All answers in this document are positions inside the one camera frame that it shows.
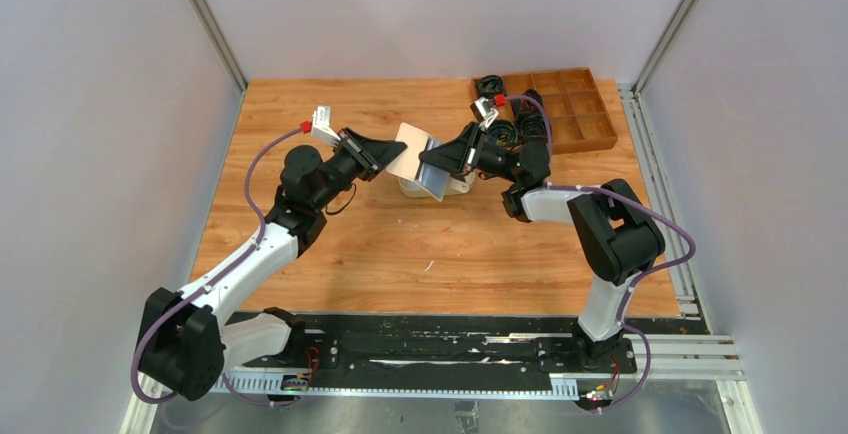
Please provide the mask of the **white leather card holder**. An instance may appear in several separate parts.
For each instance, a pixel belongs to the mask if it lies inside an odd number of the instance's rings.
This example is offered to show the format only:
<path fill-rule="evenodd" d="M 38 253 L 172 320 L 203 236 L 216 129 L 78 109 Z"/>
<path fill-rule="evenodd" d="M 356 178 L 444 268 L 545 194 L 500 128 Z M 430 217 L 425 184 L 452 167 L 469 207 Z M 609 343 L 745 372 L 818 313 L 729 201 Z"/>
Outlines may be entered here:
<path fill-rule="evenodd" d="M 395 137 L 396 141 L 405 142 L 408 147 L 397 159 L 391 162 L 385 171 L 397 179 L 413 181 L 427 191 L 436 194 L 445 187 L 449 173 L 433 166 L 423 164 L 418 155 L 430 148 L 439 146 L 440 141 L 429 133 L 411 124 L 401 123 Z"/>

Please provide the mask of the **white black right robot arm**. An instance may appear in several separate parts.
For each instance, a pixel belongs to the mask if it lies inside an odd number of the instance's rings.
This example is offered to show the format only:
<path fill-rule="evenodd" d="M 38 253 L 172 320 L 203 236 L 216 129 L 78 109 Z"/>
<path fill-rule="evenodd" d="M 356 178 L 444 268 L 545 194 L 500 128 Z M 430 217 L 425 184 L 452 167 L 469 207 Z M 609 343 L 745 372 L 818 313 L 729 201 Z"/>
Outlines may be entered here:
<path fill-rule="evenodd" d="M 663 235 L 630 185 L 614 179 L 600 186 L 555 188 L 547 181 L 551 155 L 543 141 L 501 147 L 474 122 L 457 138 L 425 149 L 419 159 L 451 175 L 508 181 L 501 197 L 513 219 L 574 228 L 593 278 L 569 342 L 547 355 L 585 371 L 612 362 L 622 343 L 628 285 L 665 251 Z"/>

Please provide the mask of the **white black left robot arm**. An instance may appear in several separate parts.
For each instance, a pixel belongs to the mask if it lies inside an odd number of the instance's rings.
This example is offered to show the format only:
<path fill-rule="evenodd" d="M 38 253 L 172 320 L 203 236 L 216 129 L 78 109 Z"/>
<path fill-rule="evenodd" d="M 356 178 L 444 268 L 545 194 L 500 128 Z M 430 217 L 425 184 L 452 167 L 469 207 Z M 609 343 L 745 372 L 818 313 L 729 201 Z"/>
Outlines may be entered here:
<path fill-rule="evenodd" d="M 272 307 L 244 321 L 233 322 L 232 315 L 315 243 L 331 201 L 354 189 L 355 180 L 374 179 L 407 148 L 402 141 L 371 139 L 349 128 L 330 142 L 328 159 L 312 145 L 285 155 L 272 207 L 262 212 L 248 203 L 258 227 L 221 264 L 176 291 L 159 288 L 148 297 L 131 361 L 131 386 L 139 400 L 194 401 L 246 362 L 302 356 L 304 324 L 294 314 Z"/>

